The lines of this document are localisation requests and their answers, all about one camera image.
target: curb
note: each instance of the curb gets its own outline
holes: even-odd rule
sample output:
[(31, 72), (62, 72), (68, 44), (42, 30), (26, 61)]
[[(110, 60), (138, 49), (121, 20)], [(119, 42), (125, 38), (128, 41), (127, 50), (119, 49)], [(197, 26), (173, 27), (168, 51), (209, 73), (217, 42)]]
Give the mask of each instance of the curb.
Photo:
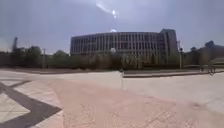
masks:
[(156, 78), (156, 77), (172, 77), (172, 76), (191, 76), (191, 75), (206, 75), (207, 72), (195, 72), (195, 73), (182, 73), (182, 74), (160, 74), (160, 75), (123, 75), (123, 78)]

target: pavement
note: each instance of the pavement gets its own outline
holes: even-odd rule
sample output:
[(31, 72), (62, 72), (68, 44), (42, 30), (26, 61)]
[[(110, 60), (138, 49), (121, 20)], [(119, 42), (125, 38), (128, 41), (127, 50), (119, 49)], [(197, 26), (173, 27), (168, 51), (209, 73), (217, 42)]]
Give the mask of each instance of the pavement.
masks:
[(63, 128), (56, 94), (37, 81), (18, 78), (0, 77), (0, 128)]
[[(21, 113), (0, 117), (0, 128), (224, 126), (223, 73), (125, 79), (119, 72), (37, 75), (0, 71), (0, 78), (0, 106), (11, 108), (6, 112), (20, 109)], [(11, 85), (2, 82), (8, 79)], [(15, 79), (22, 82), (13, 83)], [(16, 107), (7, 107), (4, 97)]]

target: sky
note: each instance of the sky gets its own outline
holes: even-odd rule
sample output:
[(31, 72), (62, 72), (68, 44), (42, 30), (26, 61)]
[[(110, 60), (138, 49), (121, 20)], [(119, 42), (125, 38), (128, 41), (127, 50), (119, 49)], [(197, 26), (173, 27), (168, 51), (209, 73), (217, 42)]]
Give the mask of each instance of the sky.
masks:
[(223, 0), (0, 0), (0, 51), (21, 47), (69, 52), (72, 36), (174, 29), (188, 51), (224, 45)]

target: lamp post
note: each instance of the lamp post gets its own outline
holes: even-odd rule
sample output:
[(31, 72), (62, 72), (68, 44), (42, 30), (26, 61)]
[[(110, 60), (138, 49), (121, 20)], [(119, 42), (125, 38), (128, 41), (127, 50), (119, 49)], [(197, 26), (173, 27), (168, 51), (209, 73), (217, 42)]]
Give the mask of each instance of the lamp post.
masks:
[(180, 69), (183, 66), (183, 48), (180, 48)]
[[(117, 50), (115, 48), (110, 49), (110, 53), (114, 56)], [(121, 72), (121, 90), (123, 90), (123, 69), (120, 70)]]
[(46, 51), (46, 49), (44, 48), (44, 49), (43, 49), (43, 60), (42, 60), (42, 68), (45, 68), (45, 65), (46, 65), (46, 59), (45, 59), (45, 51)]

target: facade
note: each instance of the facade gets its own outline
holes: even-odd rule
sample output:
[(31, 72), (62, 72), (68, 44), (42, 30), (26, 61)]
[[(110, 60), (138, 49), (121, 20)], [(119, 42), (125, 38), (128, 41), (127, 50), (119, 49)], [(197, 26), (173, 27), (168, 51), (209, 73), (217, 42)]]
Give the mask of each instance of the facade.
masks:
[(178, 54), (175, 30), (163, 29), (161, 32), (112, 32), (71, 39), (71, 55), (107, 54), (115, 49), (121, 56), (130, 55), (136, 58), (153, 58), (167, 63), (171, 54)]

